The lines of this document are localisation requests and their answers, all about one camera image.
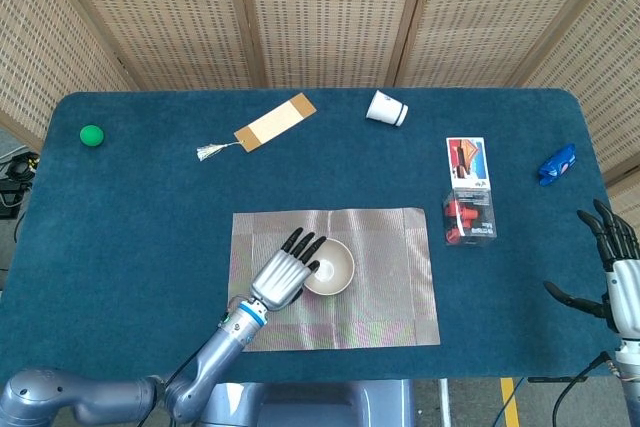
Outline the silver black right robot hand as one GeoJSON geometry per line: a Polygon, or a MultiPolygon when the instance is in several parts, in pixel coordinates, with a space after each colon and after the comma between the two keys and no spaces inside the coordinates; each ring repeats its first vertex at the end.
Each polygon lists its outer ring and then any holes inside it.
{"type": "Polygon", "coordinates": [[[622,217],[599,199],[596,215],[579,210],[579,219],[593,234],[606,278],[600,302],[572,296],[550,281],[546,291],[561,304],[607,322],[621,339],[639,340],[639,239],[622,217]]]}

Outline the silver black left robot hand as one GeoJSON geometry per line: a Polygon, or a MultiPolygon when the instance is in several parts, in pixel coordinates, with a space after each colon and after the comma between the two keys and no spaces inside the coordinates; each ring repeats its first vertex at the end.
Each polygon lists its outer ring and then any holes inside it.
{"type": "Polygon", "coordinates": [[[250,287],[251,297],[267,311],[280,311],[294,302],[306,280],[319,268],[312,257],[326,242],[326,236],[294,230],[260,269],[250,287]]]}

